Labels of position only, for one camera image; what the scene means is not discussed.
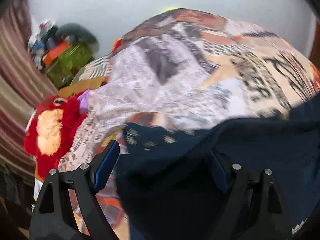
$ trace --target stuffed animal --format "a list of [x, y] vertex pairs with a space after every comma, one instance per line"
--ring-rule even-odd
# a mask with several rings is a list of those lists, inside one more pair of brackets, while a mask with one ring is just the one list
[[79, 111], [81, 94], [69, 99], [51, 96], [37, 107], [23, 147], [26, 153], [36, 157], [36, 173], [42, 180], [50, 169], [58, 167], [60, 158], [70, 150], [75, 133], [87, 116]]

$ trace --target silver screw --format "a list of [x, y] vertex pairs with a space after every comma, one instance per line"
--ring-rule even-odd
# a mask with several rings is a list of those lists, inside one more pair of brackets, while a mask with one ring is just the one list
[[89, 164], [88, 164], [88, 163], [82, 163], [82, 164], [80, 165], [80, 169], [81, 169], [81, 170], [86, 170], [88, 167], [89, 167]]
[[232, 167], [233, 167], [233, 169], [235, 169], [235, 170], [241, 169], [241, 165], [238, 164], [238, 163], [234, 163], [234, 164], [232, 165]]
[[270, 170], [270, 169], [265, 169], [264, 172], [265, 172], [267, 175], [271, 175], [271, 174], [272, 174], [272, 170]]
[[56, 169], [51, 169], [51, 170], [49, 171], [49, 174], [50, 174], [50, 175], [53, 175], [53, 174], [56, 174], [56, 172], [57, 172]]

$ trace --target navy blue cloth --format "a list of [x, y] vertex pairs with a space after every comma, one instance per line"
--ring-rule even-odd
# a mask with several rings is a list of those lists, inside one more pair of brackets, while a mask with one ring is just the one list
[[271, 169], [294, 228], [320, 199], [318, 98], [294, 108], [289, 120], [231, 119], [193, 135], [127, 124], [130, 154], [119, 157], [116, 183], [130, 223], [145, 239], [199, 237], [225, 199], [228, 173], [212, 172], [220, 169], [212, 153], [219, 153], [230, 165]]

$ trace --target white wall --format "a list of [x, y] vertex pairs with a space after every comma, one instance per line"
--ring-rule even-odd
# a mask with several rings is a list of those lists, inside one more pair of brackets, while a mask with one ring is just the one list
[[142, 21], [167, 8], [198, 9], [234, 20], [256, 23], [277, 33], [308, 56], [315, 17], [304, 0], [29, 0], [33, 22], [76, 22], [95, 34], [96, 56], [108, 54], [113, 42]]

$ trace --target curtain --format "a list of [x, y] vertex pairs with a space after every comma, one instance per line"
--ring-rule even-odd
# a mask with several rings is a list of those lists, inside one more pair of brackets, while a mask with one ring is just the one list
[[28, 184], [35, 162], [23, 150], [25, 128], [37, 104], [57, 93], [30, 58], [30, 35], [27, 0], [14, 0], [0, 19], [0, 162]]

